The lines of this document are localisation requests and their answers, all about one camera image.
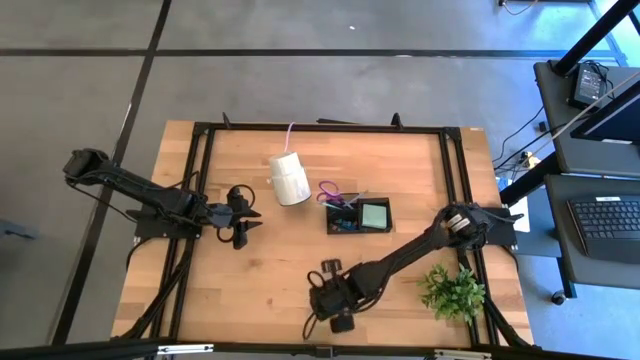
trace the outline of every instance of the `green plant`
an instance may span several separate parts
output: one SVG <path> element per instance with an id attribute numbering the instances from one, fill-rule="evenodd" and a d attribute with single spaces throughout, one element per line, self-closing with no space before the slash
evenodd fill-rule
<path id="1" fill-rule="evenodd" d="M 440 317 L 456 319 L 463 317 L 467 323 L 478 314 L 484 303 L 484 285 L 478 285 L 471 270 L 460 265 L 455 278 L 449 278 L 447 269 L 437 264 L 418 286 L 427 293 L 420 296 L 422 303 L 436 311 L 436 320 Z"/>

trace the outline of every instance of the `computer monitor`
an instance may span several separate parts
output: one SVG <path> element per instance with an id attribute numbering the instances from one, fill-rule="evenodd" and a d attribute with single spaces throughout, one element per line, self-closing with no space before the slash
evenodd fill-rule
<path id="1" fill-rule="evenodd" d="M 575 128 L 572 137 L 640 145 L 640 81 Z"/>

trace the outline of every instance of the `metal bracket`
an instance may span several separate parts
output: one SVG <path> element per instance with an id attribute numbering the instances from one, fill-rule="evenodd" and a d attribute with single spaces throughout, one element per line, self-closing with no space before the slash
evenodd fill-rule
<path id="1" fill-rule="evenodd" d="M 404 130 L 404 125 L 402 125 L 402 121 L 400 120 L 400 114 L 395 113 L 391 118 L 391 126 L 395 126 L 397 130 Z"/>
<path id="2" fill-rule="evenodd" d="M 167 238 L 167 239 L 193 239 L 200 238 L 202 226 L 182 225 L 160 220 L 155 210 L 143 205 L 141 210 L 127 210 L 127 215 L 137 220 L 134 235 L 141 239 Z"/>
<path id="3" fill-rule="evenodd" d="M 209 131 L 210 123 L 197 122 L 193 125 L 193 135 L 201 136 Z"/>
<path id="4" fill-rule="evenodd" d="M 231 120 L 229 120 L 229 117 L 224 112 L 222 112 L 222 121 L 224 121 L 224 125 L 227 129 L 231 129 Z"/>
<path id="5" fill-rule="evenodd" d="M 158 355 L 196 354 L 213 352 L 213 344 L 158 346 Z"/>
<path id="6" fill-rule="evenodd" d="M 315 357 L 321 359 L 333 359 L 333 346 L 316 346 L 315 350 Z"/>
<path id="7" fill-rule="evenodd" d="M 322 267 L 322 272 L 325 274 L 326 273 L 333 274 L 342 270 L 342 262 L 340 261 L 340 259 L 325 260 L 322 263 L 320 263 L 320 266 Z"/>
<path id="8" fill-rule="evenodd" d="M 481 353 L 481 352 L 472 352 L 472 351 L 436 349 L 433 359 L 434 360 L 491 360 L 491 354 Z"/>
<path id="9" fill-rule="evenodd" d="M 462 141 L 462 133 L 460 132 L 459 127 L 445 127 L 444 133 L 454 141 Z"/>

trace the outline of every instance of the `wooden tabletop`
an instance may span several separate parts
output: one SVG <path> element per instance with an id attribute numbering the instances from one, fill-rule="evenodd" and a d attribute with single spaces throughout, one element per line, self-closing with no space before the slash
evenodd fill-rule
<path id="1" fill-rule="evenodd" d="M 169 121 L 152 180 L 161 185 L 182 179 L 193 122 Z M 482 129 L 462 129 L 473 198 L 499 206 L 486 136 Z M 254 210 L 264 224 L 248 232 L 249 244 L 234 250 L 211 228 L 196 242 L 179 340 L 301 344 L 302 325 L 310 313 L 306 274 L 320 262 L 340 258 L 343 267 L 376 260 L 415 238 L 447 204 L 438 137 L 421 134 L 297 132 L 289 149 L 298 152 L 313 195 L 321 180 L 331 179 L 342 192 L 368 190 L 368 197 L 389 197 L 393 230 L 388 234 L 327 235 L 325 209 L 314 201 L 278 205 L 269 177 L 268 158 L 281 153 L 285 133 L 219 130 L 215 133 L 206 184 L 210 202 L 226 202 L 235 184 L 256 193 Z M 455 151 L 450 144 L 458 197 Z M 158 291 L 167 240 L 156 239 L 134 254 L 113 325 L 113 335 L 128 330 Z M 492 298 L 525 340 L 532 336 L 518 273 L 504 249 L 484 248 Z M 318 323 L 308 343 L 336 345 L 467 347 L 462 321 L 435 320 L 422 305 L 416 281 L 433 265 L 457 273 L 455 252 L 442 249 L 423 257 L 391 278 L 381 301 L 355 317 L 356 329 L 334 335 L 328 321 Z M 170 321 L 168 302 L 162 332 Z M 482 318 L 481 339 L 486 341 Z"/>

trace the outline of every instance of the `black keyboard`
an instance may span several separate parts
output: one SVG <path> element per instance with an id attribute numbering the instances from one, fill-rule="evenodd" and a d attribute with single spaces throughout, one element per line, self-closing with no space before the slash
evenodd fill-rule
<path id="1" fill-rule="evenodd" d="M 567 204 L 588 256 L 640 263 L 640 196 L 590 196 Z"/>

